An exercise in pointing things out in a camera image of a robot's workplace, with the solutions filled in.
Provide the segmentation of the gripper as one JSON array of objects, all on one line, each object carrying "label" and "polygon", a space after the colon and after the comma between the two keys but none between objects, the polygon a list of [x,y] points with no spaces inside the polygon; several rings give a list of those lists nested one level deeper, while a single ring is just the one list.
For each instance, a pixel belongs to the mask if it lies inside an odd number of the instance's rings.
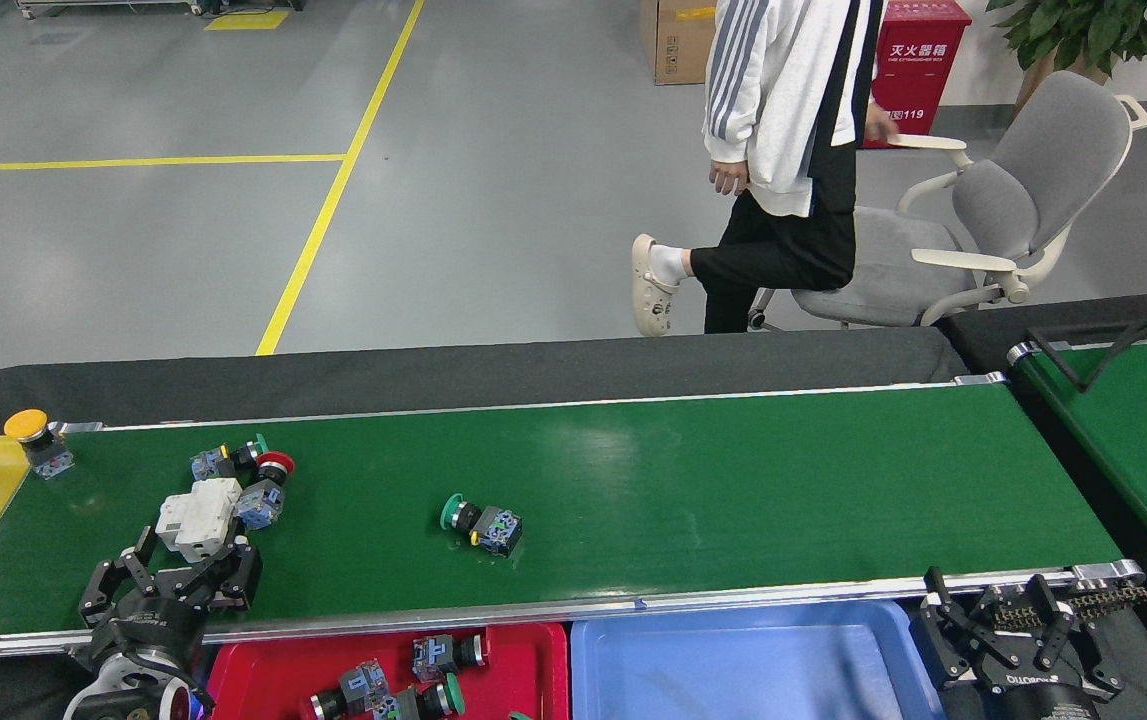
[{"label": "gripper", "polygon": [[[159,570],[162,597],[151,597],[158,589],[148,566],[157,543],[154,529],[145,527],[134,546],[97,564],[89,576],[79,601],[84,625],[96,626],[89,662],[125,650],[157,650],[175,662],[193,662],[206,628],[206,611],[247,611],[252,603],[263,561],[247,539],[225,543],[189,566]],[[125,594],[115,606],[116,593],[128,580],[139,593]]]},{"label": "gripper", "polygon": [[[935,684],[977,680],[984,689],[986,719],[1100,719],[1093,697],[1111,698],[1122,691],[1095,625],[1122,609],[1122,589],[1059,597],[1047,579],[1031,577],[1022,592],[1036,642],[1031,665],[1048,675],[986,676],[981,674],[984,656],[1006,670],[1019,667],[1019,656],[1004,650],[993,626],[972,619],[952,600],[939,568],[926,571],[924,587],[928,592],[911,628],[921,660]],[[1056,670],[1059,664],[1077,674]]]}]

